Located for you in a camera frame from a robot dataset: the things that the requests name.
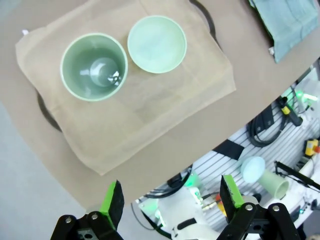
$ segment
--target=bowl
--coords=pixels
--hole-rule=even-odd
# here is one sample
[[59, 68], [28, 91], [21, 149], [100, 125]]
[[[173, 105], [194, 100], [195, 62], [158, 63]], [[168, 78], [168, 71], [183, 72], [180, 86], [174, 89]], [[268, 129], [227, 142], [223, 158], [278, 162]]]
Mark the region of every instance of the bowl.
[[141, 69], [163, 74], [178, 67], [187, 52], [183, 29], [166, 16], [148, 16], [139, 20], [130, 30], [128, 51]]

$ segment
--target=beige cloth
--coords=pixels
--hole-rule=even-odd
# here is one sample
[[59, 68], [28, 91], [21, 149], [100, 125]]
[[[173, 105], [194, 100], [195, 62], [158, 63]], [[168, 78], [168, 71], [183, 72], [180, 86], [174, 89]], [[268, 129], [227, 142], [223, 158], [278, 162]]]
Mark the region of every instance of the beige cloth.
[[[130, 29], [148, 15], [168, 16], [186, 34], [185, 59], [171, 72], [145, 72], [128, 54]], [[100, 102], [72, 96], [59, 73], [69, 43], [92, 32], [116, 38], [129, 59], [123, 87]], [[20, 68], [42, 95], [74, 153], [101, 175], [236, 89], [230, 62], [187, 0], [91, 0], [24, 36], [16, 44], [16, 55]]]

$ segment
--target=cup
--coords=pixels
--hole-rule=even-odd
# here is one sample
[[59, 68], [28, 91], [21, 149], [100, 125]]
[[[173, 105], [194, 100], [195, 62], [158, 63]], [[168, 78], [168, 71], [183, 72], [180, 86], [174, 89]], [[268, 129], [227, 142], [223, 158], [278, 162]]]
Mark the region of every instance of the cup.
[[74, 40], [65, 50], [60, 75], [66, 89], [78, 99], [105, 100], [124, 84], [128, 58], [113, 37], [90, 33]]
[[287, 180], [269, 170], [264, 171], [258, 183], [276, 199], [282, 199], [289, 189], [289, 182]]

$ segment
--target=table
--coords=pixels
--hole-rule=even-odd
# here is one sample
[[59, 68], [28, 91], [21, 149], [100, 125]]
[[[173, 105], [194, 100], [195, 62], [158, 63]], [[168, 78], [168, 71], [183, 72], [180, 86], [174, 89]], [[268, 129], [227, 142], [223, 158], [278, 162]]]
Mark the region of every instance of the table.
[[320, 56], [320, 28], [275, 64], [269, 38], [247, 0], [201, 0], [231, 61], [237, 90], [189, 117], [104, 176], [85, 167], [64, 136], [43, 117], [33, 86], [18, 68], [14, 44], [84, 0], [24, 0], [1, 19], [0, 101], [23, 139], [51, 174], [85, 208], [99, 205], [108, 185], [122, 183], [126, 203], [160, 185], [243, 127]]

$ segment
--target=green cloth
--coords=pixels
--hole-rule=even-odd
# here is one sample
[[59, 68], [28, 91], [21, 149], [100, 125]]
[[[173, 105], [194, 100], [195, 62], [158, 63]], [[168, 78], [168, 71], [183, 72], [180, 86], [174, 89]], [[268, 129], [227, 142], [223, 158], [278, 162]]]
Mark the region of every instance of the green cloth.
[[318, 26], [314, 0], [249, 0], [274, 41], [278, 63], [296, 44]]

